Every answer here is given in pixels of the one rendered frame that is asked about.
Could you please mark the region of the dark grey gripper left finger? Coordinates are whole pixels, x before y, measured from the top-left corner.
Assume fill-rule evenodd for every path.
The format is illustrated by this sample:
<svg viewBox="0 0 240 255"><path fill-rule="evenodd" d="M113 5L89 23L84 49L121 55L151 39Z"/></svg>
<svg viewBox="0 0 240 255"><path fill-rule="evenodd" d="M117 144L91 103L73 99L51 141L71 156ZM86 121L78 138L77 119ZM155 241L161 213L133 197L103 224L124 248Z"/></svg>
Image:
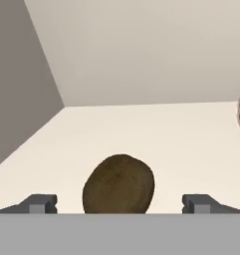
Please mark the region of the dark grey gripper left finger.
<svg viewBox="0 0 240 255"><path fill-rule="evenodd" d="M54 214L58 213L56 207L58 197L56 194L31 194L18 204L0 209L0 213L15 214Z"/></svg>

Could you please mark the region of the brown kiwi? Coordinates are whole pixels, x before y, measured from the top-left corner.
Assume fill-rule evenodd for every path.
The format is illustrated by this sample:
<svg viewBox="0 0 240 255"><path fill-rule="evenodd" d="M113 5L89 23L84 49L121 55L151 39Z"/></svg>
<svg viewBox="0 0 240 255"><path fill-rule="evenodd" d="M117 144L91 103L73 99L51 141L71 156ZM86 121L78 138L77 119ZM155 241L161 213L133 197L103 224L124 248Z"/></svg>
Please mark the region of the brown kiwi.
<svg viewBox="0 0 240 255"><path fill-rule="evenodd" d="M86 181L83 208L86 213L145 213L154 188L154 175L146 163L127 154L114 154Z"/></svg>

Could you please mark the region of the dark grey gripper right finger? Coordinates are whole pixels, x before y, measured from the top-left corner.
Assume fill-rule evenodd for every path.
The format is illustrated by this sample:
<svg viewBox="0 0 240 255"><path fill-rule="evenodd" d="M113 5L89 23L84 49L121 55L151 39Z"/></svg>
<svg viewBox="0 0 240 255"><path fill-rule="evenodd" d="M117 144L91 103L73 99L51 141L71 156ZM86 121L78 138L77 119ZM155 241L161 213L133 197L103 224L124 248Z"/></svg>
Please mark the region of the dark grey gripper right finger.
<svg viewBox="0 0 240 255"><path fill-rule="evenodd" d="M182 213L190 214L212 214L212 213L236 213L240 214L240 209L224 205L212 198L208 194L183 194Z"/></svg>

